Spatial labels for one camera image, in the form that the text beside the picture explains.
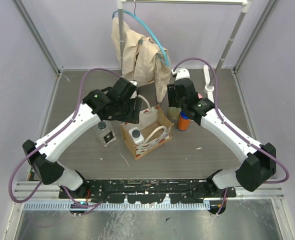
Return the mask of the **green bottle beige cap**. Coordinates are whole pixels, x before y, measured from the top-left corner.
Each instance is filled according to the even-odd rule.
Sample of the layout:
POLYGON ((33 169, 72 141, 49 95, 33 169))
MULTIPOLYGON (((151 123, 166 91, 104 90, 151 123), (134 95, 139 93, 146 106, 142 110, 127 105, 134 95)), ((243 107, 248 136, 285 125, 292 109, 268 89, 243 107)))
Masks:
POLYGON ((172 120, 177 120, 180 116, 181 113, 181 109, 177 108, 177 107, 169 107, 168 108, 168 116, 172 119, 172 120))

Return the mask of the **orange bottle blue pump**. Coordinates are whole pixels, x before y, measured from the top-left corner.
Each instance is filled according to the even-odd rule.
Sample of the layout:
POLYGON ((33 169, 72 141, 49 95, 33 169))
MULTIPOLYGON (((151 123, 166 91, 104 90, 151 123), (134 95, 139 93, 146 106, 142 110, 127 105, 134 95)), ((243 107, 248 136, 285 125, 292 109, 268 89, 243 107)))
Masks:
POLYGON ((183 111, 181 111, 179 114, 178 122, 177 122, 177 128, 180 131, 186 131, 189 128, 189 125, 190 125, 190 119, 183 111))

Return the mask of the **clear bottle grey cap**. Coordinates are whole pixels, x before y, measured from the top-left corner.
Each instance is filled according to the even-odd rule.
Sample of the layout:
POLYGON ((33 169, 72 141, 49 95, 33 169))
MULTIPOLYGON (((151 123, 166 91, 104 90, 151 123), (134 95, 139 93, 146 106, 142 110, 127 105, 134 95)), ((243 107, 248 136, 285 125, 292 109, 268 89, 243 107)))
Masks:
POLYGON ((117 138, 115 132, 108 121, 100 121, 94 126, 95 133, 104 147, 109 146, 117 138))

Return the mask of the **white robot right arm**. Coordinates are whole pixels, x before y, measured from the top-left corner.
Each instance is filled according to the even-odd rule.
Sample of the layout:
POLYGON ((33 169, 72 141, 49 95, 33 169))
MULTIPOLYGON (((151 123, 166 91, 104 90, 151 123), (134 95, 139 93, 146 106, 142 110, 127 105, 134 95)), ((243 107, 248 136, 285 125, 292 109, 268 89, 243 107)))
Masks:
POLYGON ((246 135, 216 110, 208 98, 200 98, 189 78, 167 85, 168 105, 180 108, 187 117, 214 134, 236 156, 240 166, 229 170, 219 169, 206 178, 207 192, 220 196, 225 188, 243 187, 254 192, 276 173, 276 149, 271 143, 262 145, 246 135))

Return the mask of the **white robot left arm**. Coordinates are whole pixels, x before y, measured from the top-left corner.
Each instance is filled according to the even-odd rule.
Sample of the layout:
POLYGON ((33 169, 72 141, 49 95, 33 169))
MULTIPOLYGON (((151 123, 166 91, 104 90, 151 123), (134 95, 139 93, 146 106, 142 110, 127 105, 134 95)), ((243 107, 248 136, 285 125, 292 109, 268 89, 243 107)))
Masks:
POLYGON ((59 163, 60 155, 83 133, 101 121, 139 123, 142 99, 134 80, 120 77, 114 86, 95 89, 85 96, 76 110, 50 133, 22 148, 28 162, 45 185, 56 183, 83 198, 89 189, 85 178, 76 170, 59 163))

